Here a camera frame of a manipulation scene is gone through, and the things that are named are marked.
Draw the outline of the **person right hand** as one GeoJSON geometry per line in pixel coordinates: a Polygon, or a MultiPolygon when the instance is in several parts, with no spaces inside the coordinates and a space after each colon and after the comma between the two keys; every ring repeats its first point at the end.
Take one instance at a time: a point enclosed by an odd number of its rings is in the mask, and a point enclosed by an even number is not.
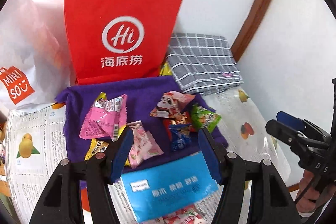
{"type": "MultiPolygon", "coordinates": [[[[297,197],[305,190],[311,180],[314,178],[314,174],[308,170],[304,170],[303,178],[299,182],[299,192],[297,197]]],[[[310,187],[303,197],[296,203],[296,208],[299,213],[312,213],[316,207],[324,205],[335,195],[335,185],[331,184],[327,186],[323,193],[320,194],[315,188],[310,187]]]]}

